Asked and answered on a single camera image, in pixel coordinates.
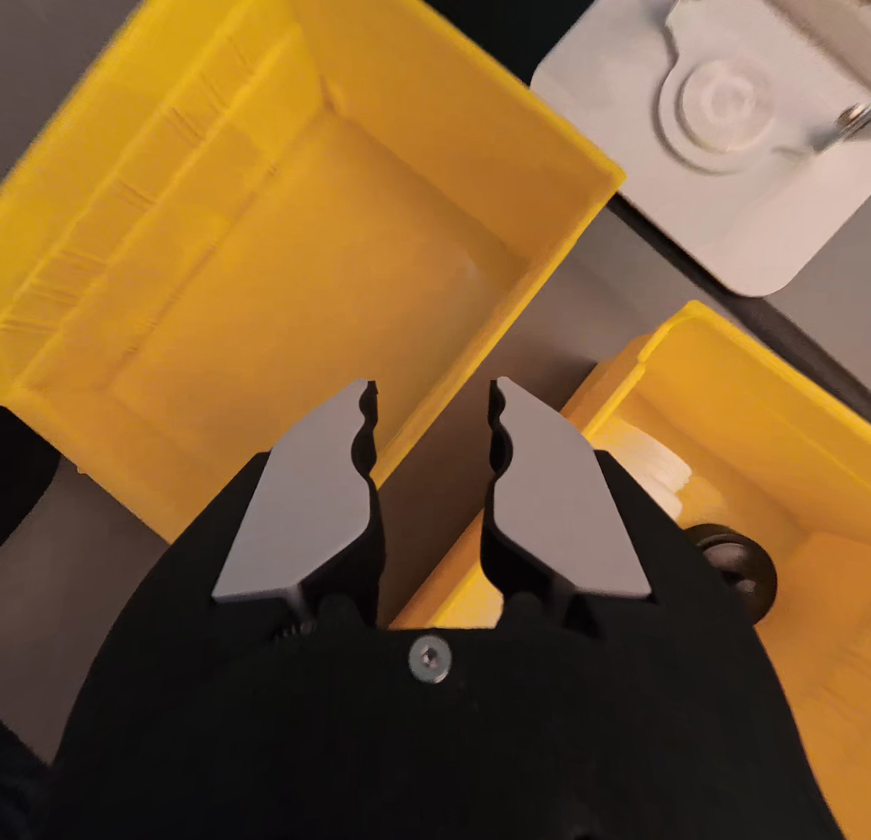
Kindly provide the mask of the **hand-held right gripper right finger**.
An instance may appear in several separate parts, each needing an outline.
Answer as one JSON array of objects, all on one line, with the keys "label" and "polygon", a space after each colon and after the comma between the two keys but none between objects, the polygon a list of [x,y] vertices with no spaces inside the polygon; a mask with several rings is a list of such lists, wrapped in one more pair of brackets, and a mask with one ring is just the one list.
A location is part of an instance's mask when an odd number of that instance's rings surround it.
[{"label": "hand-held right gripper right finger", "polygon": [[576,597],[644,601],[648,577],[590,442],[508,377],[489,387],[481,565],[507,606],[534,596],[551,613]]}]

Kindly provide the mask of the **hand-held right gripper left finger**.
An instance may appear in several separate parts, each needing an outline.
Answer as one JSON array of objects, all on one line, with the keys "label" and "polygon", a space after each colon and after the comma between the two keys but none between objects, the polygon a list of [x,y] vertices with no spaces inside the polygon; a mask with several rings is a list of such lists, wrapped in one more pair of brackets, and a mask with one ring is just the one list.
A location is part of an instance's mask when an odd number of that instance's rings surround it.
[{"label": "hand-held right gripper left finger", "polygon": [[216,602],[280,599],[313,613],[323,595],[377,591],[377,419],[376,384],[354,380],[276,442],[212,589]]}]

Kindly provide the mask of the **white plastic bottle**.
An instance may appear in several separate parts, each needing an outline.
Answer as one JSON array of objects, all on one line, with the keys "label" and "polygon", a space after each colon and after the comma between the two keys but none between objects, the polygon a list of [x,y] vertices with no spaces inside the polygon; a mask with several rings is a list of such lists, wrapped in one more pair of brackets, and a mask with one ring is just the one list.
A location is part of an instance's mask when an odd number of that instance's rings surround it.
[{"label": "white plastic bottle", "polygon": [[683,526],[710,521],[724,510],[723,493],[680,455],[621,418],[588,434],[596,449],[611,454],[657,505]]}]

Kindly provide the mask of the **black bottle lid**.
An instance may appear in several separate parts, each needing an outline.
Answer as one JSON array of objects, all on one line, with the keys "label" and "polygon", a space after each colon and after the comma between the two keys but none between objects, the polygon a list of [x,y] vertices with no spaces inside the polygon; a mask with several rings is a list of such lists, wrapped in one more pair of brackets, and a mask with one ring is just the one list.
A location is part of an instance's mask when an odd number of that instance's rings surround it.
[{"label": "black bottle lid", "polygon": [[741,599],[751,623],[758,625],[778,597],[778,573],[768,551],[745,534],[719,523],[696,524],[684,528],[683,533]]}]

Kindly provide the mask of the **yellow plastic bin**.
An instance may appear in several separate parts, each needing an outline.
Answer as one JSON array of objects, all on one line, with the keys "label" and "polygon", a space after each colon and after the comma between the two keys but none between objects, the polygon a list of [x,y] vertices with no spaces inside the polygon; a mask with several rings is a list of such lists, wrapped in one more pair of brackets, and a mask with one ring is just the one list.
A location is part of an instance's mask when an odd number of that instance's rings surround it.
[{"label": "yellow plastic bin", "polygon": [[423,0],[144,0],[2,184],[2,405],[170,542],[373,380],[381,485],[624,179]]},{"label": "yellow plastic bin", "polygon": [[577,632],[500,620],[479,513],[396,619],[441,626],[454,660],[416,685],[409,834],[869,838],[869,423],[698,303],[563,415],[587,439],[626,420],[709,479],[725,504],[702,523],[768,551],[777,600],[754,626],[606,452],[651,598],[583,597]]}]

